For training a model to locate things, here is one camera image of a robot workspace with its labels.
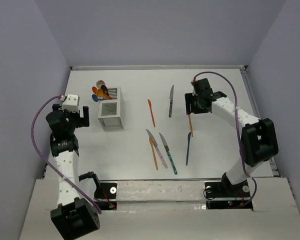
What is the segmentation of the orange plastic knife long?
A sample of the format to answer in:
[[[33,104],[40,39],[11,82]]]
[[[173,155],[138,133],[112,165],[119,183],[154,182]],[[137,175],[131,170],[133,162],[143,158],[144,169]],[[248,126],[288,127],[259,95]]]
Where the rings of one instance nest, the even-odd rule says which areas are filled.
[[[191,115],[188,114],[188,121],[189,121],[189,127],[190,127],[190,134],[193,137],[194,136],[194,132],[193,132],[193,125],[192,125],[192,119],[191,119]]]

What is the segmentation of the steel knife dark handle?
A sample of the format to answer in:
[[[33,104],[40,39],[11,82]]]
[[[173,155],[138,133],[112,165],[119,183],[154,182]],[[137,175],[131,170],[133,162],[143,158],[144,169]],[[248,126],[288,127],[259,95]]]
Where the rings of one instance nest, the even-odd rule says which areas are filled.
[[[168,117],[172,117],[172,109],[173,109],[173,98],[174,98],[174,85],[172,85],[169,93],[169,112]]]

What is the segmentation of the blue plastic knife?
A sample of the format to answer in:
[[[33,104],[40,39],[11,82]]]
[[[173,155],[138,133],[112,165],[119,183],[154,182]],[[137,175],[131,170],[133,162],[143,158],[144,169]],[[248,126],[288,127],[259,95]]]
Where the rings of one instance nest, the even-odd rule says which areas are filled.
[[[187,150],[186,150],[186,160],[185,165],[187,166],[189,163],[189,154],[190,154],[190,142],[191,142],[192,133],[189,132],[187,135]]]

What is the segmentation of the blue plastic spoon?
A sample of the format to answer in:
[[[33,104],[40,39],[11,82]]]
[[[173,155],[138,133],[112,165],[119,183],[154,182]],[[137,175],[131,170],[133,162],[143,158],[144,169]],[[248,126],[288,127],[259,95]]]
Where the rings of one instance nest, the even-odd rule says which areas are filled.
[[[92,100],[96,103],[104,100],[102,97],[98,97],[96,94],[92,94],[91,97]]]

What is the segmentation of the red-orange plastic spoon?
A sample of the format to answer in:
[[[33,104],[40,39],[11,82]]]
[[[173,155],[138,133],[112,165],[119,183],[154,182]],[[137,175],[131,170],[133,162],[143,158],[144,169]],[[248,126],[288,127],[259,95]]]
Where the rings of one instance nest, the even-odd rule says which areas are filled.
[[[92,87],[92,92],[93,92],[94,94],[97,94],[97,91],[98,91],[98,88],[95,87],[95,86],[93,86],[93,87]]]

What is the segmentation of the yellow-orange plastic spoon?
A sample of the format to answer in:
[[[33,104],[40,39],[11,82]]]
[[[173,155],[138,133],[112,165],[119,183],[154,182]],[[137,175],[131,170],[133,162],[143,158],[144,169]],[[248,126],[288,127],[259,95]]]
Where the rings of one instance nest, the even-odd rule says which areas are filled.
[[[98,88],[98,89],[96,90],[95,94],[96,94],[99,98],[105,98],[105,99],[107,99],[107,100],[111,100],[111,99],[112,99],[112,97],[110,97],[109,95],[105,94],[105,93],[103,92],[103,90],[100,89],[100,88]]]

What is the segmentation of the red-orange plastic knife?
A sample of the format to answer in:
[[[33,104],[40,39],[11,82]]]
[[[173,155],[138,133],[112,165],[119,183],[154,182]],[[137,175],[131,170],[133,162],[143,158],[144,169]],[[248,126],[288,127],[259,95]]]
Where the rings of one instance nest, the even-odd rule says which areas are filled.
[[[154,118],[154,114],[153,114],[153,109],[152,109],[152,102],[151,100],[147,99],[148,105],[149,105],[149,110],[150,110],[150,114],[151,114],[151,120],[152,120],[152,124],[153,127],[156,127],[156,123],[155,123],[155,118]]]

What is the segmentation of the dark brown wooden spoon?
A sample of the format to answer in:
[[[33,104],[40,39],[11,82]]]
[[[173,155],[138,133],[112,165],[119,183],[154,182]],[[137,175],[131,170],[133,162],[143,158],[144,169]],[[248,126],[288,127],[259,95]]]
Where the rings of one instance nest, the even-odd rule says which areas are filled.
[[[103,91],[103,95],[107,98],[107,99],[113,99],[111,96],[109,96],[108,93],[108,89],[105,85],[101,85],[100,89]]]

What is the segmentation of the steel knife green handle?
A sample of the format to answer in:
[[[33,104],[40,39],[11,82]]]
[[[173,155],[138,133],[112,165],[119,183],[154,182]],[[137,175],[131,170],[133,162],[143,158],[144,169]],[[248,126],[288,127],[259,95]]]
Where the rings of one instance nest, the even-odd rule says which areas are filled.
[[[178,171],[177,171],[177,168],[176,168],[175,163],[174,163],[174,161],[173,161],[173,158],[172,158],[172,156],[171,156],[171,153],[170,153],[170,149],[169,149],[168,143],[167,143],[166,139],[164,138],[164,136],[163,136],[161,133],[159,133],[159,136],[160,136],[160,138],[161,138],[161,141],[162,141],[162,143],[163,143],[163,146],[164,146],[164,148],[165,148],[165,151],[166,151],[167,156],[168,156],[168,158],[169,158],[169,161],[170,161],[170,163],[171,163],[173,172],[174,172],[175,175],[177,175],[177,174],[178,174]]]

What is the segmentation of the beige wooden spoon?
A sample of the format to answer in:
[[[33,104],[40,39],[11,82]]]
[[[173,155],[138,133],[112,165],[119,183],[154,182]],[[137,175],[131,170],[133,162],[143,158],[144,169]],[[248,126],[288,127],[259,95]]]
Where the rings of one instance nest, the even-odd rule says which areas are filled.
[[[105,86],[106,84],[105,84],[105,82],[103,81],[103,80],[98,80],[97,82],[96,82],[96,87],[98,88],[98,89],[100,89],[101,88],[101,86]]]

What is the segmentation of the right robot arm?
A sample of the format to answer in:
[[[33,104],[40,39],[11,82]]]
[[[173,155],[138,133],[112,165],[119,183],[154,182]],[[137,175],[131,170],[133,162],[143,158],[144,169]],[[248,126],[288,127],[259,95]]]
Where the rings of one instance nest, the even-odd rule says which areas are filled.
[[[231,101],[223,92],[214,92],[207,78],[193,80],[191,85],[193,92],[184,95],[186,114],[212,113],[236,130],[239,159],[223,174],[217,188],[225,196],[232,196],[259,165],[278,154],[274,122],[239,108],[236,94]]]

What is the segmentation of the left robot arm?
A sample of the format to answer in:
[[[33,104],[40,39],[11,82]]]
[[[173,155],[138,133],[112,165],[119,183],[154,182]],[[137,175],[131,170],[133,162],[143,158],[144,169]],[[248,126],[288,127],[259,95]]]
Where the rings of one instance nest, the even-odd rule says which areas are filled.
[[[52,131],[51,154],[55,164],[51,168],[59,175],[57,207],[50,218],[64,240],[77,240],[100,229],[101,209],[92,199],[100,194],[101,185],[87,181],[83,190],[78,187],[79,142],[77,128],[89,127],[89,108],[83,107],[80,116],[78,107],[71,112],[59,104],[53,104],[46,121]]]

